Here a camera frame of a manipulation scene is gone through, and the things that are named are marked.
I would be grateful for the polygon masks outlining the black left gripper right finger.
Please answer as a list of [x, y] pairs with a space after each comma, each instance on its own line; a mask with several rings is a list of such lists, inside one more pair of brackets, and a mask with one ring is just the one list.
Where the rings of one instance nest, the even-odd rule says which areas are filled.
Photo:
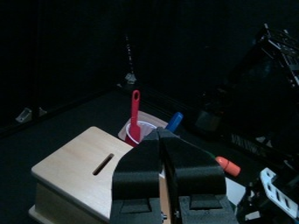
[[215, 158], [167, 129], [159, 140], [172, 224], [239, 224]]

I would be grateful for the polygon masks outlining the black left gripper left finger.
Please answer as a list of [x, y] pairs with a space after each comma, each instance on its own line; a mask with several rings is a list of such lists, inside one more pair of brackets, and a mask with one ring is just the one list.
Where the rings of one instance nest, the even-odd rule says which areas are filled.
[[161, 224], [159, 134], [155, 129], [120, 158], [112, 176], [109, 224]]

